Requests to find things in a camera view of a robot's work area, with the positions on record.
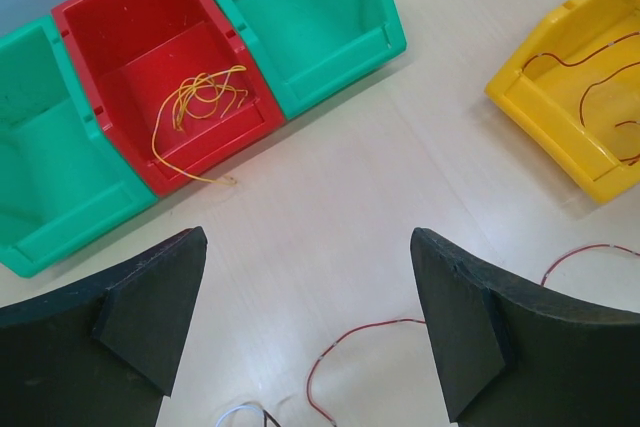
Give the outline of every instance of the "plastic bin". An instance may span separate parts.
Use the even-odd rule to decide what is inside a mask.
[[[206,120],[187,117],[174,129],[170,108],[158,131],[158,153],[201,175],[285,121],[242,39],[213,0],[69,0],[53,10],[98,122],[124,157],[160,196],[189,179],[163,165],[151,149],[158,112],[182,82],[236,64],[236,88],[250,95],[240,109]],[[225,99],[232,94],[225,93]],[[210,105],[193,101],[204,113]]]
[[[614,75],[640,59],[639,12],[640,0],[569,0],[542,21],[487,86],[496,104],[599,202],[640,181],[640,164],[620,160],[640,154],[640,125],[633,122],[640,121],[640,67]],[[609,46],[627,34],[635,35]],[[523,70],[541,53],[581,63],[564,67],[544,56]],[[612,75],[584,97],[589,86]]]
[[[393,0],[216,0],[287,118],[406,48]]]
[[[102,134],[51,17],[0,39],[0,262],[30,277],[156,197]]]

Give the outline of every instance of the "yellow bin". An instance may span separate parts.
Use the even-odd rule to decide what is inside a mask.
[[[640,0],[568,0],[487,95],[598,202],[640,181]]]

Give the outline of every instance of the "tabletop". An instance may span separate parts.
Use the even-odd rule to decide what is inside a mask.
[[[209,173],[232,174],[236,187],[191,183],[33,279],[2,269],[0,305],[201,225],[207,266],[158,426],[213,426],[251,401],[283,426],[329,425],[304,396],[318,355],[358,325],[422,316],[415,227],[536,281],[589,242],[640,247],[640,188],[593,203],[483,93],[564,1],[396,0],[407,52]],[[640,312],[640,264],[621,255],[572,258],[548,286]],[[321,364],[314,395],[342,427],[448,425],[419,325],[345,341]],[[260,424],[235,420],[226,425]]]

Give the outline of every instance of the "red plastic container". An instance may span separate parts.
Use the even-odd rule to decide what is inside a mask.
[[[185,117],[173,127],[170,104],[156,146],[169,163],[201,175],[285,122],[242,39],[214,0],[69,0],[53,16],[86,89],[98,122],[111,142],[155,194],[167,195],[189,179],[164,166],[151,137],[164,100],[189,77],[241,64],[231,84],[247,89],[240,109],[210,119]],[[227,92],[221,106],[227,105]],[[190,110],[203,114],[210,104]]]

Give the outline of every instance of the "tangled yellow wire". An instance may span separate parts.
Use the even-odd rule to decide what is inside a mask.
[[[186,177],[189,177],[190,179],[199,180],[201,182],[207,182],[210,184],[222,184],[222,185],[236,185],[238,183],[236,179],[229,176],[224,176],[223,178],[226,180],[222,181],[222,180],[205,179],[202,177],[198,177],[197,175],[192,175],[188,172],[185,172],[179,167],[176,167],[175,165],[169,163],[158,153],[158,149],[156,147],[156,140],[158,137],[158,130],[160,129],[160,120],[162,119],[162,113],[164,112],[165,108],[171,102],[172,99],[173,99],[173,108],[172,108],[171,117],[173,121],[173,128],[178,132],[184,132],[184,128],[182,127],[182,124],[184,122],[185,115],[188,115],[189,117],[196,120],[204,120],[204,119],[213,117],[218,111],[218,108],[220,106],[220,100],[222,99],[222,96],[224,95],[225,92],[233,92],[233,97],[225,107],[220,118],[223,118],[225,115],[227,115],[229,110],[231,110],[231,108],[233,107],[233,104],[236,102],[236,100],[238,100],[238,97],[242,96],[237,106],[237,109],[240,109],[244,101],[249,96],[249,91],[246,89],[236,89],[235,87],[229,84],[229,80],[231,79],[232,74],[237,72],[246,72],[246,70],[247,68],[243,65],[235,65],[228,70],[224,70],[222,72],[218,72],[215,74],[202,73],[196,77],[190,77],[188,79],[185,79],[180,85],[180,87],[175,92],[173,92],[169,97],[166,98],[166,100],[162,103],[160,110],[158,111],[156,125],[155,125],[155,128],[153,129],[153,135],[151,136],[151,150],[153,151],[153,155],[155,155],[155,157],[163,165],[169,167],[170,169],[175,170],[176,172]],[[220,77],[224,77],[224,82],[222,83],[217,82],[217,79],[219,79]],[[203,89],[213,89],[216,94],[215,97],[211,99],[202,97],[202,95],[200,95],[199,92],[202,91]],[[200,102],[203,102],[205,104],[214,104],[213,109],[203,115],[194,114],[192,111],[189,110],[189,103],[193,99],[199,100]]]

